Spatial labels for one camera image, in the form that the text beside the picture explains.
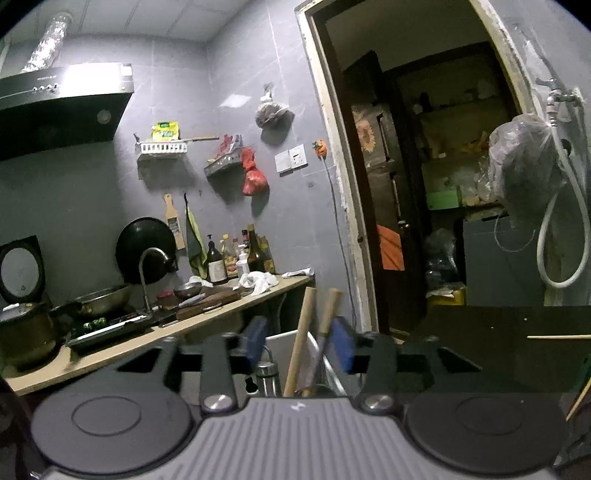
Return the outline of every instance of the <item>water hose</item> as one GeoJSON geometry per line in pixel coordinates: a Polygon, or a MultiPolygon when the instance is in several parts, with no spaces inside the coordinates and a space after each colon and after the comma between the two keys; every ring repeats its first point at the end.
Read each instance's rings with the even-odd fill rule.
{"type": "Polygon", "coordinates": [[[562,164],[562,168],[566,173],[566,176],[571,184],[574,196],[577,199],[577,203],[579,204],[579,209],[581,212],[581,217],[583,219],[583,235],[584,235],[584,246],[583,246],[583,255],[581,257],[581,262],[577,267],[577,270],[574,273],[563,281],[554,281],[552,280],[547,272],[544,265],[544,250],[545,250],[545,243],[546,243],[546,235],[548,233],[548,227],[550,225],[550,218],[552,217],[552,212],[554,211],[554,205],[556,204],[556,198],[560,193],[560,190],[556,192],[556,194],[552,197],[548,206],[546,207],[546,213],[544,214],[544,219],[542,220],[542,225],[540,226],[540,235],[538,236],[538,246],[536,250],[536,257],[538,263],[538,272],[540,273],[541,279],[550,287],[554,288],[566,288],[570,287],[574,282],[576,282],[585,267],[587,266],[587,261],[589,260],[589,213],[587,211],[587,204],[585,202],[585,198],[583,196],[583,192],[579,183],[577,182],[577,178],[574,175],[573,167],[570,165],[569,158],[566,155],[566,152],[562,146],[562,142],[558,137],[558,130],[556,128],[556,120],[552,117],[550,118],[550,126],[552,131],[552,139],[554,140],[554,144],[556,145],[556,150],[558,151],[558,158],[560,159],[560,163],[562,164]]]}

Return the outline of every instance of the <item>wooden door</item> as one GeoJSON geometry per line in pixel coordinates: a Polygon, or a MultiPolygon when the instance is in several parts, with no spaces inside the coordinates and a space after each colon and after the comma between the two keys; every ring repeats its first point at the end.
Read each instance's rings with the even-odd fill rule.
{"type": "Polygon", "coordinates": [[[350,107],[362,147],[377,225],[400,235],[403,270],[382,275],[389,327],[412,330],[426,309],[422,238],[430,228],[420,162],[413,168],[409,133],[398,135],[394,118],[400,108],[372,51],[344,72],[350,107]]]}

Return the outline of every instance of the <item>power cord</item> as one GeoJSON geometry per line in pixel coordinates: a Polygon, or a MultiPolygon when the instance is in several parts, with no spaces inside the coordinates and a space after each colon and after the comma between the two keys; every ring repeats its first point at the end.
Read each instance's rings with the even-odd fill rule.
{"type": "Polygon", "coordinates": [[[516,254],[518,252],[521,252],[522,250],[525,249],[525,247],[527,247],[530,243],[532,243],[534,237],[535,237],[535,233],[537,232],[537,228],[534,228],[534,231],[531,233],[531,238],[528,240],[528,242],[521,248],[518,248],[517,250],[509,250],[508,248],[503,247],[500,243],[499,243],[499,239],[496,235],[496,228],[499,224],[499,218],[501,218],[501,214],[499,213],[499,215],[497,215],[496,220],[495,220],[495,229],[493,230],[493,235],[495,237],[495,243],[496,246],[498,246],[501,250],[503,250],[503,252],[507,252],[508,254],[516,254]]]}

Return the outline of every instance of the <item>green towel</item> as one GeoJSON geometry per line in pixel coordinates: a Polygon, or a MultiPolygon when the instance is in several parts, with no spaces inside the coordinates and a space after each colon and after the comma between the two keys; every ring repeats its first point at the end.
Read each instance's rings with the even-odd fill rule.
{"type": "Polygon", "coordinates": [[[203,239],[199,233],[199,227],[195,217],[189,208],[187,194],[184,194],[186,217],[187,217],[187,255],[189,256],[189,265],[199,272],[201,278],[207,278],[207,253],[203,248],[203,239]]]}

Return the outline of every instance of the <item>metal screw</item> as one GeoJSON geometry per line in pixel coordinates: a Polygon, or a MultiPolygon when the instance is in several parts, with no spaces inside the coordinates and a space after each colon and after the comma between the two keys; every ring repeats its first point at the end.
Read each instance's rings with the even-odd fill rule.
{"type": "Polygon", "coordinates": [[[390,395],[370,395],[363,401],[363,406],[366,410],[378,413],[391,409],[394,406],[394,399],[390,395]]]}
{"type": "Polygon", "coordinates": [[[232,399],[228,395],[209,395],[203,400],[203,406],[214,412],[225,411],[232,407],[232,399]]]}

